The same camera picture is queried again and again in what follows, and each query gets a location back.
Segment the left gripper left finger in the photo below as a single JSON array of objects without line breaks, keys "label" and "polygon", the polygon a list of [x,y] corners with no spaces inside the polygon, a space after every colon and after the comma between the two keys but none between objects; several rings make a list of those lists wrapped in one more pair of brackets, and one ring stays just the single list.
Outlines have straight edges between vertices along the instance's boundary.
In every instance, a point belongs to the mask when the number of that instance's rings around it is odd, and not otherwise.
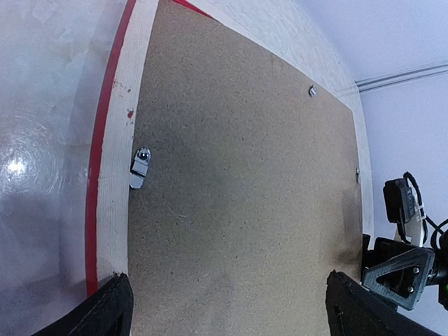
[{"label": "left gripper left finger", "polygon": [[36,335],[130,335],[134,295],[125,273],[112,276],[96,293]]}]

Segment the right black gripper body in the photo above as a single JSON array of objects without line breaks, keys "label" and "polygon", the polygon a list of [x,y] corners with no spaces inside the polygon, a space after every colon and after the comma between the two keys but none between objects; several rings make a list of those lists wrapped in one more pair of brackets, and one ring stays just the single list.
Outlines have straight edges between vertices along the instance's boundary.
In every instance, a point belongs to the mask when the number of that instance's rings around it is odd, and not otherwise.
[{"label": "right black gripper body", "polygon": [[436,248],[417,247],[377,238],[368,249],[370,236],[363,235],[362,286],[376,296],[402,307],[415,308],[425,287],[438,287],[438,302],[447,308],[447,234]]}]

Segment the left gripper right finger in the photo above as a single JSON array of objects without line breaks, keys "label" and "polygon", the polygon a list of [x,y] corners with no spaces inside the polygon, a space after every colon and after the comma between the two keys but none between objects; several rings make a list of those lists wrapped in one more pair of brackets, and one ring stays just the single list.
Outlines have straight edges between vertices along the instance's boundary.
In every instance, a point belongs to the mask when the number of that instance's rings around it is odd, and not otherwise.
[{"label": "left gripper right finger", "polygon": [[327,278],[325,306],[331,335],[435,335],[393,310],[343,272]]}]

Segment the wooden red photo frame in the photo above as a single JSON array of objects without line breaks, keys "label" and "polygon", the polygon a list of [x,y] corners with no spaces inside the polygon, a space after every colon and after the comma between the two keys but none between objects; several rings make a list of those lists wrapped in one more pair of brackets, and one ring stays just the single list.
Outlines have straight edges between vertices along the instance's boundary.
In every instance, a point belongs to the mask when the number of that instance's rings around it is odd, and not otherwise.
[{"label": "wooden red photo frame", "polygon": [[[349,107],[358,147],[362,224],[375,231],[372,170],[360,90],[348,66],[297,1],[184,1],[280,57]],[[85,208],[87,294],[127,271],[132,142],[156,1],[127,1],[106,65],[90,152]]]}]

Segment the brown backing board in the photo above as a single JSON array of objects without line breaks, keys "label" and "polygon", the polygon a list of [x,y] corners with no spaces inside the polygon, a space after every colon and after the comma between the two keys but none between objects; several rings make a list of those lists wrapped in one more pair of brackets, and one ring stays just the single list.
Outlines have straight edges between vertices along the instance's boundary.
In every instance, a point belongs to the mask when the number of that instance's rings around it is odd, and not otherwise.
[{"label": "brown backing board", "polygon": [[328,335],[326,280],[358,278],[351,111],[237,32],[161,1],[130,193],[134,335]]}]

